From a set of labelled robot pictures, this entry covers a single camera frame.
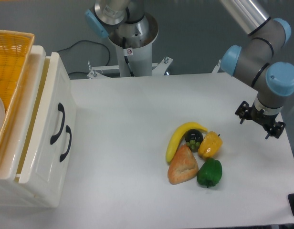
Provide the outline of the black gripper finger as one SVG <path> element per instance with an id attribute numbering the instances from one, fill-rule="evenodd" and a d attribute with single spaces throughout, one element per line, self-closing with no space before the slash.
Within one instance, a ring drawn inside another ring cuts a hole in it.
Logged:
<path id="1" fill-rule="evenodd" d="M 237 115 L 240 119 L 240 124 L 242 124 L 245 120 L 251 120 L 250 112 L 251 107 L 246 101 L 243 101 L 235 111 L 235 115 Z"/>
<path id="2" fill-rule="evenodd" d="M 269 137 L 274 137 L 278 139 L 283 133 L 285 126 L 286 126 L 285 122 L 276 122 L 276 121 L 270 124 L 265 124 L 264 129 L 267 132 L 265 139 L 268 139 Z"/>

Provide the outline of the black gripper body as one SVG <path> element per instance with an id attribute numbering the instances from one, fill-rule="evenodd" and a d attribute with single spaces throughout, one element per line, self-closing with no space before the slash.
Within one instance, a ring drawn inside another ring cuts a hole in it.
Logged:
<path id="1" fill-rule="evenodd" d="M 271 115 L 265 114 L 264 110 L 257 110 L 254 105 L 251 107 L 250 114 L 252 120 L 261 125 L 263 128 L 265 124 L 270 124 L 276 121 L 275 119 L 278 116 L 278 113 Z"/>

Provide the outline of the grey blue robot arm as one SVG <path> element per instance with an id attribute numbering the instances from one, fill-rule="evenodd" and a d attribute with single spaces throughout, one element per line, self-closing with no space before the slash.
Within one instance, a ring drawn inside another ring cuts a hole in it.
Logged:
<path id="1" fill-rule="evenodd" d="M 223 0 L 222 5 L 250 38 L 243 48 L 231 46 L 218 67 L 257 91 L 252 105 L 241 103 L 236 115 L 261 125 L 268 136 L 279 138 L 285 123 L 277 122 L 286 99 L 294 92 L 294 66 L 271 63 L 288 42 L 291 27 L 282 19 L 272 19 L 255 0 Z M 152 43 L 158 25 L 144 10 L 141 0 L 97 0 L 85 12 L 89 27 L 116 48 L 122 77 L 163 75 L 172 60 L 164 58 L 152 65 Z"/>

